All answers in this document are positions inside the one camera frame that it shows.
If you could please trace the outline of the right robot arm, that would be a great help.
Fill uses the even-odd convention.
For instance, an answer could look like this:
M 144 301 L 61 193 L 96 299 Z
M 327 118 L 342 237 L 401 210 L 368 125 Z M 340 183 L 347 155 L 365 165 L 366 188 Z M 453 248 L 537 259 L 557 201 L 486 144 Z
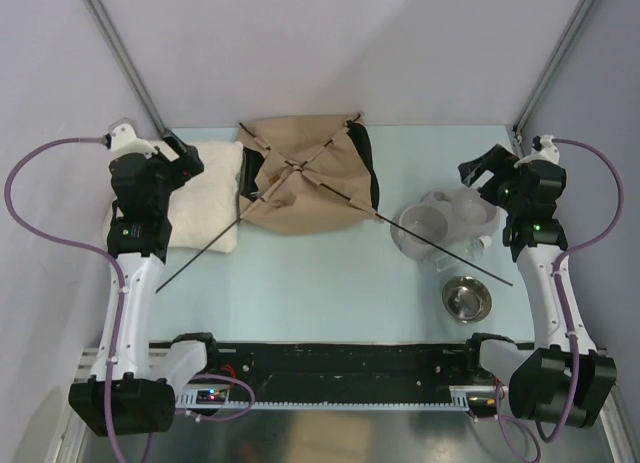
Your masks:
M 511 339 L 475 333 L 465 345 L 464 376 L 476 384 L 496 377 L 508 388 L 517 418 L 575 428 L 592 426 L 617 379 L 614 360 L 598 352 L 582 322 L 569 275 L 569 247 L 554 214 L 567 175 L 552 137 L 519 158 L 496 145 L 459 165 L 461 182 L 491 178 L 480 197 L 507 213 L 503 244 L 511 252 L 527 291 L 534 348 Z

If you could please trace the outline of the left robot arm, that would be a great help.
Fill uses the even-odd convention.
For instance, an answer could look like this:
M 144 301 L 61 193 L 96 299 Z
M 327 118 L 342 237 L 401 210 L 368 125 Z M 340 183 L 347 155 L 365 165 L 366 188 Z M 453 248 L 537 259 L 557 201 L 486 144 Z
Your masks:
M 116 196 L 107 235 L 112 284 L 96 360 L 69 392 L 71 407 L 99 437 L 167 431 L 184 387 L 194 377 L 212 381 L 222 368 L 210 333 L 180 335 L 159 362 L 150 361 L 148 324 L 172 231 L 170 197 L 204 170 L 194 146 L 172 132 L 162 140 L 175 159 L 129 123 L 105 137 Z

